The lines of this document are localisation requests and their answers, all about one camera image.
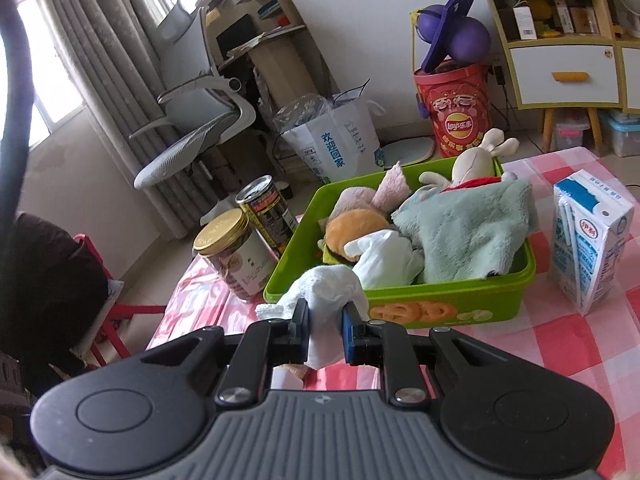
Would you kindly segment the white sock cloth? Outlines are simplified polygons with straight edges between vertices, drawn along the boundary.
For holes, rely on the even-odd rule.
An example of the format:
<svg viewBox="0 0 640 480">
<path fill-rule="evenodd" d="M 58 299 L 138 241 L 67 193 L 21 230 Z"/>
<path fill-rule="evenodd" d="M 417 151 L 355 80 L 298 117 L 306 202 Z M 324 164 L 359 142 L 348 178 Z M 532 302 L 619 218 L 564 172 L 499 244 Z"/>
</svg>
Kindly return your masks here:
<svg viewBox="0 0 640 480">
<path fill-rule="evenodd" d="M 310 335 L 306 367 L 321 370 L 344 359 L 341 312 L 351 301 L 360 318 L 369 318 L 369 301 L 358 276 L 348 266 L 315 266 L 306 271 L 275 304 L 258 304 L 258 320 L 292 318 L 297 300 L 309 309 Z"/>
</svg>

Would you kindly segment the plush hamburger toy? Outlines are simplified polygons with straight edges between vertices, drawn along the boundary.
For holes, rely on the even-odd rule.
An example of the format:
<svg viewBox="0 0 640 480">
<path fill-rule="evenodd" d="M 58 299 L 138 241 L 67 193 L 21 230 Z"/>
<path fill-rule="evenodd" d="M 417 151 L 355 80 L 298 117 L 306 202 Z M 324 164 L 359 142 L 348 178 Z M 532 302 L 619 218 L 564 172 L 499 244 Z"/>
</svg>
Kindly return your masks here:
<svg viewBox="0 0 640 480">
<path fill-rule="evenodd" d="M 359 208 L 344 211 L 326 224 L 326 232 L 319 242 L 325 264 L 356 263 L 360 255 L 349 256 L 346 245 L 360 237 L 386 230 L 390 222 L 373 209 Z"/>
</svg>

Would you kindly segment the green microfiber cloth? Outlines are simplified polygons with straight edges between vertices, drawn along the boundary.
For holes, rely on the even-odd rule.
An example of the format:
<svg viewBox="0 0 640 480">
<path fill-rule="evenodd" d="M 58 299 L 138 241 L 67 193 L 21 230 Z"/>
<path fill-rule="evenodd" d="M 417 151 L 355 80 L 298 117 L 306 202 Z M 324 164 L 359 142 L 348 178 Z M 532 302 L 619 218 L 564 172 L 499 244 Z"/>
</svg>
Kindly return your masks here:
<svg viewBox="0 0 640 480">
<path fill-rule="evenodd" d="M 426 284 L 508 274 L 538 223 L 533 188 L 518 179 L 431 191 L 424 200 L 414 193 L 392 219 L 422 250 Z"/>
</svg>

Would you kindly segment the cream bunny doll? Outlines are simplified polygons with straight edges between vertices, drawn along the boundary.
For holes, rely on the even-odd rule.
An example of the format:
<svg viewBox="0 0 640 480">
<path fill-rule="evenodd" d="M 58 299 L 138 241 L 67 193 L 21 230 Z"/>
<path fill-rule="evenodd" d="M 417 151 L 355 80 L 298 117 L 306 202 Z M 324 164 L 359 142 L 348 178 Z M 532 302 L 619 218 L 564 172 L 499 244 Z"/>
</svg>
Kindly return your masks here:
<svg viewBox="0 0 640 480">
<path fill-rule="evenodd" d="M 514 155 L 519 147 L 518 139 L 507 138 L 501 129 L 491 128 L 484 133 L 480 144 L 475 148 L 468 148 L 456 158 L 450 178 L 433 171 L 424 171 L 420 174 L 419 182 L 440 186 L 443 190 L 449 185 L 466 180 L 496 176 L 494 161 L 503 156 Z"/>
</svg>

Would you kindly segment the santa plush toy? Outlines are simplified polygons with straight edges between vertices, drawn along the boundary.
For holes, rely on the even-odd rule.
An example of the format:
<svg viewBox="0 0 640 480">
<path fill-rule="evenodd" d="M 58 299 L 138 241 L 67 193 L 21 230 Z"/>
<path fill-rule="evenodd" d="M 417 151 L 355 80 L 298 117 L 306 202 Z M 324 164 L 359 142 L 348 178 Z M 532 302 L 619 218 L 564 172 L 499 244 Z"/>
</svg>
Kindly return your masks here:
<svg viewBox="0 0 640 480">
<path fill-rule="evenodd" d="M 442 190 L 443 193 L 459 190 L 467 190 L 468 188 L 480 188 L 481 186 L 491 185 L 496 183 L 512 182 L 518 177 L 515 174 L 507 172 L 500 177 L 480 177 L 471 180 L 466 180 L 458 184 L 452 184 Z"/>
</svg>

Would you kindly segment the gold lid cookie jar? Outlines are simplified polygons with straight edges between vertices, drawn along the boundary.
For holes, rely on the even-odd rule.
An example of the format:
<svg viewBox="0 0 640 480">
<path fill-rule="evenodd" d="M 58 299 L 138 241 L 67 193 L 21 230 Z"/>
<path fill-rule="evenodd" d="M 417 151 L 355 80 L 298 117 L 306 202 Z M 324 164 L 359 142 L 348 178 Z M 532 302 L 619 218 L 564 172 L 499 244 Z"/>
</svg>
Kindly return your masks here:
<svg viewBox="0 0 640 480">
<path fill-rule="evenodd" d="M 277 266 L 270 248 L 240 208 L 208 222 L 195 237 L 193 249 L 244 301 L 264 290 Z"/>
</svg>

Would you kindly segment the black yellow tin can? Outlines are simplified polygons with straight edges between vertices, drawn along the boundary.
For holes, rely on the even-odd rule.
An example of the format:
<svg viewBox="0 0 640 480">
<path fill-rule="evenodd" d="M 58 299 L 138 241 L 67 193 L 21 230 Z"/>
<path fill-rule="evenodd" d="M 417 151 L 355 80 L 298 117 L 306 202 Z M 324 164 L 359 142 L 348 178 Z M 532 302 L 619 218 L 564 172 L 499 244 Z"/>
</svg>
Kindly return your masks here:
<svg viewBox="0 0 640 480">
<path fill-rule="evenodd" d="M 269 247 L 281 257 L 295 233 L 298 222 L 277 189 L 273 177 L 259 177 L 236 194 L 235 203 L 258 229 Z"/>
</svg>

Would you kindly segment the red stool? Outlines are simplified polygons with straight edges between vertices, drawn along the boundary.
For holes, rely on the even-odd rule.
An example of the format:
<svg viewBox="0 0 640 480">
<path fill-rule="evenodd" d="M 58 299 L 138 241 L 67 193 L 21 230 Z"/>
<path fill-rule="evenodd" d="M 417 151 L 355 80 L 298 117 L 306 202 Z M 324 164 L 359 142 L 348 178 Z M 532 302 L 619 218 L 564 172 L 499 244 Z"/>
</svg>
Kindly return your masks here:
<svg viewBox="0 0 640 480">
<path fill-rule="evenodd" d="M 74 240 L 84 244 L 101 266 L 107 279 L 108 294 L 105 304 L 88 332 L 82 336 L 81 341 L 78 342 L 78 345 L 74 347 L 72 351 L 78 356 L 84 356 L 90 352 L 93 359 L 96 360 L 96 364 L 99 366 L 107 366 L 107 362 L 98 347 L 100 342 L 107 341 L 121 359 L 127 359 L 131 356 L 131 352 L 117 333 L 119 324 L 124 321 L 131 321 L 136 315 L 164 314 L 167 306 L 166 304 L 122 304 L 119 301 L 119 296 L 124 289 L 125 283 L 114 280 L 111 272 L 104 266 L 101 255 L 88 235 L 77 234 L 74 236 Z"/>
</svg>

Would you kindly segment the white bathroom scale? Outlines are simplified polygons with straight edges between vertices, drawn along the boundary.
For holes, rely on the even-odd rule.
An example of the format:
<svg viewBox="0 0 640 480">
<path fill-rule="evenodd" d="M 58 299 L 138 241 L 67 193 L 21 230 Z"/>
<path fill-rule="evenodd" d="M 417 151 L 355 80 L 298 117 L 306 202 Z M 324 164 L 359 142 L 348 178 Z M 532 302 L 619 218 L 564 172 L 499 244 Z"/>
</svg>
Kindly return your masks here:
<svg viewBox="0 0 640 480">
<path fill-rule="evenodd" d="M 409 166 L 429 160 L 435 151 L 435 142 L 431 136 L 416 136 L 394 141 L 382 147 L 384 168 L 394 165 Z"/>
</svg>

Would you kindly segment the white paper bag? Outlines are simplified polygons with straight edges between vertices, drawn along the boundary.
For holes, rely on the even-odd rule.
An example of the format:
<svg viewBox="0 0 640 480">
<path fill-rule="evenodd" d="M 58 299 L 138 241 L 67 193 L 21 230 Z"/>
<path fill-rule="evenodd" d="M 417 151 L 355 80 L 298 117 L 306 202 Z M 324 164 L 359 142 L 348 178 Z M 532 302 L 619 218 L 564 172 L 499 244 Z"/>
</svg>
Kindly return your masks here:
<svg viewBox="0 0 640 480">
<path fill-rule="evenodd" d="M 329 98 L 308 93 L 274 115 L 280 136 L 324 183 L 384 169 L 372 117 L 385 110 L 364 95 L 366 88 L 362 84 Z"/>
</svg>

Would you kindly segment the grey office chair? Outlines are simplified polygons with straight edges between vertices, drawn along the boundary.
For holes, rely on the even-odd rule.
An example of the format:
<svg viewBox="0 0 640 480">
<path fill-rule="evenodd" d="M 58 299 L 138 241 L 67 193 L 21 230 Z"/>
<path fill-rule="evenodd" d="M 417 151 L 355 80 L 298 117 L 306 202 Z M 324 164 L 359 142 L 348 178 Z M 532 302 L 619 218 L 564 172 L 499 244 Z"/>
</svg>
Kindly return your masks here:
<svg viewBox="0 0 640 480">
<path fill-rule="evenodd" d="M 204 9 L 186 12 L 176 3 L 157 26 L 163 40 L 160 76 L 167 90 L 157 101 L 165 115 L 130 134 L 135 139 L 150 130 L 174 127 L 183 136 L 165 148 L 134 178 L 138 190 L 152 188 L 185 170 L 210 148 L 250 128 L 253 105 L 241 96 L 239 79 L 218 74 L 209 55 Z"/>
</svg>

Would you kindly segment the blue white milk carton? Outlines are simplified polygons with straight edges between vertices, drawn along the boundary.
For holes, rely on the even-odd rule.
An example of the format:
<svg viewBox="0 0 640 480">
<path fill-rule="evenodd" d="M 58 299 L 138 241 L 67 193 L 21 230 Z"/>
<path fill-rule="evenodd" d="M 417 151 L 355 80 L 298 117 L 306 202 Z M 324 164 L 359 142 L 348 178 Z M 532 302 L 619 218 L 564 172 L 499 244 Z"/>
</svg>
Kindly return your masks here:
<svg viewBox="0 0 640 480">
<path fill-rule="evenodd" d="M 556 182 L 553 199 L 549 276 L 586 315 L 613 286 L 634 205 L 583 169 Z"/>
</svg>

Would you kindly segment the red chips bucket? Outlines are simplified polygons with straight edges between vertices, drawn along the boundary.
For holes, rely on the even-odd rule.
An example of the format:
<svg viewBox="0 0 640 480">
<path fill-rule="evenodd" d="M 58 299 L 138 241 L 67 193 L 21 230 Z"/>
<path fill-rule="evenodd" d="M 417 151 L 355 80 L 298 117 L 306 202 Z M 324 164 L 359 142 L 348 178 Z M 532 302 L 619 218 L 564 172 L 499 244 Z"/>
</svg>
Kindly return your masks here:
<svg viewBox="0 0 640 480">
<path fill-rule="evenodd" d="M 419 110 L 431 121 L 442 157 L 457 157 L 477 148 L 491 128 L 487 68 L 446 60 L 434 73 L 413 74 Z"/>
</svg>

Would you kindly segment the clear storage box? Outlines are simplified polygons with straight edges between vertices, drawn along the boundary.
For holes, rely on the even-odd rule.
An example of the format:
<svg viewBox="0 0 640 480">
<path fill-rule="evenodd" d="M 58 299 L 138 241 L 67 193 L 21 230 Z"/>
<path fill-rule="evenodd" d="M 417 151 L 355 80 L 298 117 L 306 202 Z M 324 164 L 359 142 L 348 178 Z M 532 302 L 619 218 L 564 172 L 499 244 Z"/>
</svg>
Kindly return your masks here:
<svg viewBox="0 0 640 480">
<path fill-rule="evenodd" d="M 619 110 L 600 110 L 603 139 L 618 157 L 640 154 L 640 120 L 638 114 Z"/>
</svg>

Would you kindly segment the wooden drawer cabinet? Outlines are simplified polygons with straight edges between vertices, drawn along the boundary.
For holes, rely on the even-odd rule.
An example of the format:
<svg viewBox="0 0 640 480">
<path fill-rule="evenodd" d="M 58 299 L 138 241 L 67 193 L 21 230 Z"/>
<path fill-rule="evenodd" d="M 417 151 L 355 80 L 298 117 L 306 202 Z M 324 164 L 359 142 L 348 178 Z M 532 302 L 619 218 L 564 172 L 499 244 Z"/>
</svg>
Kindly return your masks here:
<svg viewBox="0 0 640 480">
<path fill-rule="evenodd" d="M 623 0 L 487 0 L 519 110 L 541 110 L 550 148 L 562 108 L 586 111 L 596 148 L 600 110 L 639 110 L 639 7 Z"/>
</svg>

